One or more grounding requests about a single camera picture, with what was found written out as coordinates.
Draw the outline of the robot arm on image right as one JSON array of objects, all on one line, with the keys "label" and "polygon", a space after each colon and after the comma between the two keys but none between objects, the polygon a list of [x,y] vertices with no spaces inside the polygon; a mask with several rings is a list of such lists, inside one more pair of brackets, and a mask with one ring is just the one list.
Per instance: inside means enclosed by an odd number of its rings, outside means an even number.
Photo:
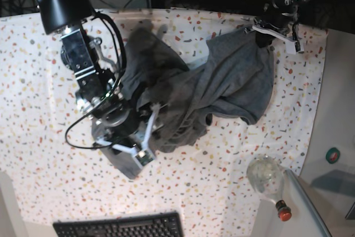
[{"label": "robot arm on image right", "polygon": [[300,23],[300,9],[311,0],[268,0],[262,15],[254,24],[276,32],[282,32],[288,24]]}]

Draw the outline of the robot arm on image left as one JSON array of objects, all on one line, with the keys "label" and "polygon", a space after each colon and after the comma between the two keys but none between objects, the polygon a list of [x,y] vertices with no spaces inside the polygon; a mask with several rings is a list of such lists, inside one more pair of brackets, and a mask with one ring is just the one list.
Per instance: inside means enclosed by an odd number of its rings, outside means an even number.
[{"label": "robot arm on image left", "polygon": [[[90,0],[36,0],[46,34],[59,33],[60,56],[79,89],[75,94],[83,118],[92,121],[92,150],[100,150],[129,179],[155,159],[149,147],[159,113],[155,104],[141,114],[123,94],[127,57],[121,34],[106,14],[94,10]],[[83,28],[88,18],[103,22],[111,34],[116,60],[105,58],[100,38]]]}]

